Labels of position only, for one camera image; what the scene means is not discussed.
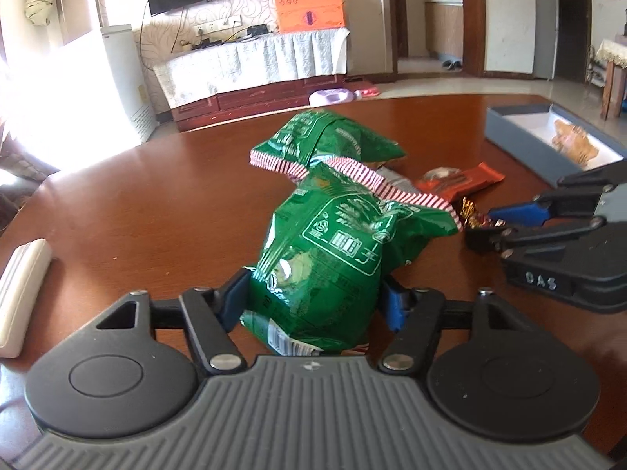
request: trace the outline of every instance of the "lace tablecloth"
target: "lace tablecloth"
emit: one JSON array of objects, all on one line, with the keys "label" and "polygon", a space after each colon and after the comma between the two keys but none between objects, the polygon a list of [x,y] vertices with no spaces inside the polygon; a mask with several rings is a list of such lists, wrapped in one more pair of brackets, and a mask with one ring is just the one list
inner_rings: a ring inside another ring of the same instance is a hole
[{"label": "lace tablecloth", "polygon": [[627,69],[627,46],[605,39],[596,54],[597,59],[614,62],[615,65]]},{"label": "lace tablecloth", "polygon": [[154,71],[170,108],[280,81],[346,74],[346,28],[268,34],[181,53]]}]

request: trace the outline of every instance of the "wooden door frame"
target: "wooden door frame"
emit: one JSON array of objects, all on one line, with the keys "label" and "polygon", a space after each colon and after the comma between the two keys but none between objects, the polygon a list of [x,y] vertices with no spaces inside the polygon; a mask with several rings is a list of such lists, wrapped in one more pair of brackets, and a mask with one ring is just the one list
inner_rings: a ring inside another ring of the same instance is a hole
[{"label": "wooden door frame", "polygon": [[476,78],[485,75],[485,0],[464,0],[463,70]]},{"label": "wooden door frame", "polygon": [[396,23],[396,52],[397,57],[409,56],[407,0],[392,0],[394,9],[392,21]]}]

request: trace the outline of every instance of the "metal rivet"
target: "metal rivet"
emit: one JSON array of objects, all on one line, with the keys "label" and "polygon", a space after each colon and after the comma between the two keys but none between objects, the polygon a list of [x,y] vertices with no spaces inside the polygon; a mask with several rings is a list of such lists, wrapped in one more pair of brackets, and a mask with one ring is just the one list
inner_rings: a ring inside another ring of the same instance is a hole
[{"label": "metal rivet", "polygon": [[590,219],[590,227],[597,229],[605,224],[605,219],[603,217],[593,217]]},{"label": "metal rivet", "polygon": [[241,357],[233,353],[220,353],[209,360],[209,364],[219,371],[233,371],[241,366]]},{"label": "metal rivet", "polygon": [[392,371],[406,371],[414,365],[414,359],[409,355],[394,353],[383,359],[383,365]]}]

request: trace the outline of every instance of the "wall outlet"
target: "wall outlet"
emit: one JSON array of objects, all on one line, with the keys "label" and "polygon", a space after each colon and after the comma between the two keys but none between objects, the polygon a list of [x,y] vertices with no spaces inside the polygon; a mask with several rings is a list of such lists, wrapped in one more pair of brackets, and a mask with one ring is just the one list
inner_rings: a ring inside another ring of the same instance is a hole
[{"label": "wall outlet", "polygon": [[237,28],[238,26],[241,26],[241,23],[242,21],[240,15],[232,15],[225,19],[216,19],[215,21],[207,21],[205,23],[194,25],[194,28],[196,30],[196,35],[202,38],[203,36],[214,32]]}]

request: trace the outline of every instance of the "orange snack wrapper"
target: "orange snack wrapper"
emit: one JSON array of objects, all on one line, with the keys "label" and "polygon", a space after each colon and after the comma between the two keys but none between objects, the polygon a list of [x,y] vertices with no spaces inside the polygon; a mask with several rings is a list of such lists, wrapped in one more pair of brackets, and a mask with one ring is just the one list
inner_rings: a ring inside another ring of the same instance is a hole
[{"label": "orange snack wrapper", "polygon": [[449,202],[461,199],[473,192],[480,191],[505,178],[485,162],[466,171],[452,174],[443,179],[418,180],[414,185],[423,192],[435,194]]}]

